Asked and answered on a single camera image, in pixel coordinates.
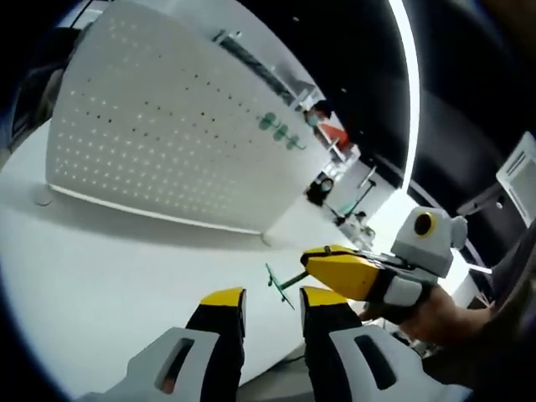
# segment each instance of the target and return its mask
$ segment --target white perforated panel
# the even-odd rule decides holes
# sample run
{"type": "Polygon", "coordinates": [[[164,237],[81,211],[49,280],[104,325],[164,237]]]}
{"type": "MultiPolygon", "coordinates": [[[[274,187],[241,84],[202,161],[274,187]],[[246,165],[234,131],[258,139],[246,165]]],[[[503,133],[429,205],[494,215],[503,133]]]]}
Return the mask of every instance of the white perforated panel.
{"type": "Polygon", "coordinates": [[[158,12],[117,2],[64,75],[47,180],[139,213],[262,232],[328,159],[237,59],[158,12]]]}

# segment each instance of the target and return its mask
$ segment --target gray gripper housing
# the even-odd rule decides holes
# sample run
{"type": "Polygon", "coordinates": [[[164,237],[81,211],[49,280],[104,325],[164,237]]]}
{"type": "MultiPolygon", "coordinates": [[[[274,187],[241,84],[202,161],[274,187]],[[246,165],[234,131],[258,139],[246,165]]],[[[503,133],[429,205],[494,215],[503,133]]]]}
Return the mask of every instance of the gray gripper housing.
{"type": "Polygon", "coordinates": [[[79,402],[196,402],[210,356],[219,335],[192,329],[172,328],[134,356],[126,368],[125,378],[104,394],[87,394],[79,402]],[[164,394],[158,385],[181,348],[190,347],[178,373],[175,390],[164,394]]]}
{"type": "Polygon", "coordinates": [[[330,338],[355,402],[460,402],[471,393],[435,381],[415,351],[375,325],[331,332],[330,338]]]}

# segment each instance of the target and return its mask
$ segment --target white desk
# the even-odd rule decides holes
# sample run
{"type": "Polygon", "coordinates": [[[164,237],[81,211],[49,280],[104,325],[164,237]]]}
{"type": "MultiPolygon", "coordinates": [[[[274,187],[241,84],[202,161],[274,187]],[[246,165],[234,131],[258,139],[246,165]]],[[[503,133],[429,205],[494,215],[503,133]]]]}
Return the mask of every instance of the white desk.
{"type": "MultiPolygon", "coordinates": [[[[349,241],[299,199],[258,237],[173,224],[61,194],[33,202],[44,183],[48,124],[0,172],[3,283],[23,337],[71,396],[120,380],[128,360],[170,327],[186,324],[211,291],[248,289],[242,383],[302,341],[299,308],[267,287],[265,263],[285,280],[302,271],[301,251],[349,241]]],[[[304,283],[317,283],[313,279],[304,283]]],[[[299,306],[298,287],[289,295],[299,306]]]]}

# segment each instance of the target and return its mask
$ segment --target red object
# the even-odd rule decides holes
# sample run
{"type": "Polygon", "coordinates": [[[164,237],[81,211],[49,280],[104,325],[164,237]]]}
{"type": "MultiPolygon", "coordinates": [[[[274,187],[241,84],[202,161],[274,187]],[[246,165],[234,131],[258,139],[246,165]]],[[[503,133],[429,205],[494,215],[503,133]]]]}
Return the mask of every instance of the red object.
{"type": "Polygon", "coordinates": [[[344,130],[341,130],[340,128],[336,128],[334,126],[330,126],[329,124],[321,124],[321,126],[326,135],[332,140],[338,138],[337,148],[341,151],[351,145],[350,139],[348,138],[348,134],[344,130]]]}

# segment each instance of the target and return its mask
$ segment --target led light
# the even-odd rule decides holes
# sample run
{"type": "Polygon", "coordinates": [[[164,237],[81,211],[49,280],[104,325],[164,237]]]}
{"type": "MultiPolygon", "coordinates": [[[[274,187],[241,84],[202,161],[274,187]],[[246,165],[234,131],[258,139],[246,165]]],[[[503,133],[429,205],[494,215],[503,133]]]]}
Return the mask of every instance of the led light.
{"type": "Polygon", "coordinates": [[[389,0],[389,5],[393,10],[394,19],[399,29],[402,46],[404,48],[405,63],[408,70],[408,82],[410,85],[410,134],[408,141],[408,154],[405,161],[404,178],[402,180],[402,191],[407,193],[410,187],[411,174],[415,165],[417,152],[417,140],[419,136],[420,119],[420,82],[419,64],[417,61],[417,50],[413,33],[411,32],[410,20],[405,11],[402,0],[389,0]]]}
{"type": "Polygon", "coordinates": [[[482,272],[482,273],[488,274],[488,275],[492,274],[492,270],[490,268],[485,268],[483,266],[469,264],[469,263],[467,263],[467,266],[469,267],[470,270],[482,272]]]}

